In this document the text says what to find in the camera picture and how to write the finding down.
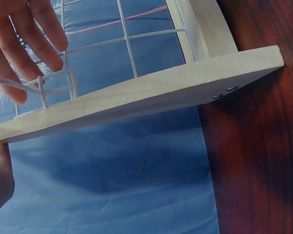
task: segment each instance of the white wire grid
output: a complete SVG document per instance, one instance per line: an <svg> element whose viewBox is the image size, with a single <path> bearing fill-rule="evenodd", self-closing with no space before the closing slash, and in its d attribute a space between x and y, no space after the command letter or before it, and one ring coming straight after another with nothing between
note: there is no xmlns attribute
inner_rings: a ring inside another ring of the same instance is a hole
<svg viewBox="0 0 293 234"><path fill-rule="evenodd" d="M64 3L64 0L61 0L61 6L55 8L55 10L61 8L61 24L62 24L62 28L63 28L64 32L65 32L65 26L64 26L65 13L64 13L64 8L66 6L76 4L76 3L80 2L80 1L82 1L82 0L74 0L74 1L71 1L71 2L68 2L68 3ZM123 30L124 30L124 37L94 43L94 44L79 47L79 48L73 49L73 50L66 50L63 53L60 53L60 56L64 56L64 69L63 70L51 73L51 74L46 75L46 76L39 76L39 77L37 77L37 79L35 79L35 80L31 81L31 82L28 82L26 84L19 84L19 83L16 83L14 81L11 81L9 79L4 79L4 78L0 79L0 83L1 84L7 84L7 85L10 85L10 86L25 90L25 91L27 91L29 93L32 93L32 94L35 94L35 95L40 95L41 100L42 100L43 109L46 109L46 108L49 107L47 102L46 102L46 96L47 95L52 95L52 94L56 94L56 93L59 93L59 92L65 91L65 90L69 90L71 100L76 98L76 97L78 97L78 85L77 85L77 81L75 79L75 75L74 75L72 69L69 66L69 60L68 60L68 55L69 54L77 53L79 51L87 50L87 49L98 47L98 46L117 43L117 42L120 42L120 41L126 41L132 71L133 71L134 77L136 78L138 76L138 74L137 74L137 68L136 68L136 65L135 65L135 60L134 60L132 50L131 50L131 45L130 45L130 40L131 39L144 38L144 37L149 37L149 36L154 36L154 35L161 35L161 34L168 34L168 33L186 32L185 27L183 27L183 28L178 28L178 29L163 30L163 31L157 31L157 32L151 32L151 33L144 33L144 34L138 34L138 35L129 36L128 32L127 32L126 20L124 18L121 0L116 0L116 1L117 1L120 17L121 17ZM68 82L67 86L56 88L56 89L50 90L50 91L45 91L44 90L43 81L45 81L45 80L47 80L49 78L55 78L55 77L63 75L63 74L67 75L67 82ZM34 84L38 84L39 90L30 88L30 86L32 86ZM18 107L17 104L15 104L15 113L16 113L16 117L22 116L19 113L19 107Z"/></svg>

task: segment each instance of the light wood plank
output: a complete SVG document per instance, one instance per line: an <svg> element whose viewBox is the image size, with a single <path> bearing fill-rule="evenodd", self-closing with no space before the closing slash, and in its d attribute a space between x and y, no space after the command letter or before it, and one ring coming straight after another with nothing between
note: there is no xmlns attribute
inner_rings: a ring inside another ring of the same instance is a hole
<svg viewBox="0 0 293 234"><path fill-rule="evenodd" d="M176 1L197 61L238 51L216 0Z"/></svg>
<svg viewBox="0 0 293 234"><path fill-rule="evenodd" d="M170 12L170 16L171 16L171 19L172 19L172 22L173 22L175 28L176 29L177 28L184 28L184 24L182 23L182 19L180 17L179 10L177 8L175 0L166 0L166 4L167 4L168 10ZM177 36L178 36L180 46L181 46L182 52L184 54L186 63L195 62L195 58L194 58L194 55L192 52L192 48L191 48L187 33L186 32L178 32Z"/></svg>
<svg viewBox="0 0 293 234"><path fill-rule="evenodd" d="M0 124L0 141L15 142L89 125L213 101L283 66L277 46L243 51L131 79Z"/></svg>

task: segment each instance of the dark wooden table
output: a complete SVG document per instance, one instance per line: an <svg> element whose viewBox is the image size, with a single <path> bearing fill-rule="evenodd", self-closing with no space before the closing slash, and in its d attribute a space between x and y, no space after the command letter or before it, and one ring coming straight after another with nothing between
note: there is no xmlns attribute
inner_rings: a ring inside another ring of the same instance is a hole
<svg viewBox="0 0 293 234"><path fill-rule="evenodd" d="M239 50L285 68L198 107L221 234L293 234L293 0L219 0Z"/></svg>

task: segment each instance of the pink line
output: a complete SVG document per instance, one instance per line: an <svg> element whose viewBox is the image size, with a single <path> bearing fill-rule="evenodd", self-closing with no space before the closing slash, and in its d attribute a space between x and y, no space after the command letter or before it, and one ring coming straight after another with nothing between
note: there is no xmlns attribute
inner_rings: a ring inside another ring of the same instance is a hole
<svg viewBox="0 0 293 234"><path fill-rule="evenodd" d="M150 10L150 11L147 11L147 12L143 12L143 13L134 15L134 16L129 16L129 17L125 18L125 19L126 20L130 20L132 18L136 18L136 17L139 17L139 16L145 16L145 15L153 14L155 12L162 11L162 10L165 10L165 9L167 9L167 6L166 5L161 6L161 7L158 7L158 8L155 8L155 9ZM78 30L78 31L67 32L66 35L72 35L72 34L77 34L77 33L85 32L85 31L90 31L92 29L101 28L101 27L105 27L105 26L108 26L108 25L111 25L111 24L115 24L115 23L120 23L120 22L122 22L122 21L119 19L119 20L116 20L116 21L113 21L113 22L110 22L110 23L100 24L100 25L97 25L97 26L93 26L93 27L90 27L90 28L81 29L81 30Z"/></svg>

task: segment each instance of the blue cloth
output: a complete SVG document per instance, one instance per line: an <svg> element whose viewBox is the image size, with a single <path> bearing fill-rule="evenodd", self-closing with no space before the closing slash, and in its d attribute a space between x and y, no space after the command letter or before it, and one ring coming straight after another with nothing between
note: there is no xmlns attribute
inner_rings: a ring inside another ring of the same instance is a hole
<svg viewBox="0 0 293 234"><path fill-rule="evenodd" d="M122 4L128 17L165 1ZM116 0L85 0L67 7L65 14L69 32L120 18ZM162 10L131 19L127 27L135 35L173 25L169 12ZM115 23L70 35L69 49L123 36L121 24ZM140 76L184 63L175 34L135 39L131 46ZM71 54L69 63L81 95L133 78L124 41ZM45 86L66 83L60 77ZM3 122L13 118L14 105L0 97ZM68 99L65 91L48 97L48 103ZM30 95L20 111L40 107L40 98ZM219 233L195 107L53 134L10 149L16 189L0 210L0 234Z"/></svg>

